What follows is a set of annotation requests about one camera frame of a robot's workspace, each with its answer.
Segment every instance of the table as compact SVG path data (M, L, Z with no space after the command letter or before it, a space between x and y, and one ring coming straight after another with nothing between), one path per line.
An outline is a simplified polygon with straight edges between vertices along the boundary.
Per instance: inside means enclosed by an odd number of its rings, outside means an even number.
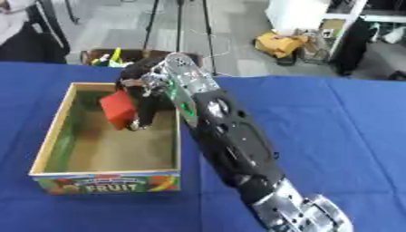
M70 82L118 69L0 63L2 231L264 231L182 129L182 191L50 196L27 173ZM406 227L406 83L269 76L218 78L266 131L304 194L323 193L355 231Z

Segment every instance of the wire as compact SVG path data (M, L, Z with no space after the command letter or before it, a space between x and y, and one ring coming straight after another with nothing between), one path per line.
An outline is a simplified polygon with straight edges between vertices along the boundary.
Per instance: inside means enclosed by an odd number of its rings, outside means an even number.
M192 33L195 33L195 34L208 35L207 33L201 33L201 32L198 32L198 31L196 31L196 30L193 30L193 29L189 29L189 30L190 30ZM212 34L211 37L214 38L214 39L218 39L219 35ZM208 71L207 62L206 62L207 59L211 59L211 58L213 58L213 57L219 57L219 56L222 56L222 55L226 55L226 54L228 54L228 53L231 52L231 40L228 39L228 38L223 38L223 39L225 39L225 40L227 41L227 49L226 49L225 52L223 52L223 53L218 53L218 54L213 54L213 56L212 56L212 55L208 55L208 56L205 56L205 57L202 58L203 69L205 69L206 71ZM222 73L222 72L217 72L217 73L218 73L218 74L222 74L222 75L226 75L226 76L233 76L233 75L230 75L230 74L227 74L227 73Z

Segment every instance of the red block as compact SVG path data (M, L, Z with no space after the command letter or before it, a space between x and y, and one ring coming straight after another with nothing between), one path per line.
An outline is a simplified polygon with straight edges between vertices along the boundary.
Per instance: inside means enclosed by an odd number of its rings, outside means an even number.
M117 91L100 99L107 120L117 130L122 130L129 121L134 120L136 110L131 98L125 91Z

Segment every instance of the fruit box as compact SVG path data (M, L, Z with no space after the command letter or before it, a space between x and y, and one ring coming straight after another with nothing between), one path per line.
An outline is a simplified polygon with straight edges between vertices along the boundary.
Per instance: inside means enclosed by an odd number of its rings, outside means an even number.
M178 112L159 111L146 130L115 130L100 105L113 92L113 83L71 84L29 174L47 192L179 190Z

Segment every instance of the tripod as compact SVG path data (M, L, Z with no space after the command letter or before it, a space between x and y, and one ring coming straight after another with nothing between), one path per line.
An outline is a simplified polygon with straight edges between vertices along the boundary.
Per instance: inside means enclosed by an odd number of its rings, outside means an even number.
M176 0L178 4L178 28L177 28L177 40L176 40L176 52L180 52L180 40L181 40L181 34L182 34L182 16L183 16L183 8L185 4L185 0ZM211 30L211 25L209 21L209 16L208 16L208 0L202 0L203 1L203 14L205 16L205 25L206 25L206 32L208 35L208 49L210 51L210 57L211 57L211 65L212 65L212 74L213 76L217 76L217 68L216 68L216 60L214 57L214 49L213 49L213 40L212 40L212 30ZM148 57L148 42L150 41L150 33L152 31L152 26L154 25L155 22L155 17L157 15L157 10L158 10L158 4L160 3L160 0L155 0L154 5L152 7L152 14L150 15L150 22L148 23L146 27L146 37L144 41L144 45L142 47L142 51L144 52L144 56Z

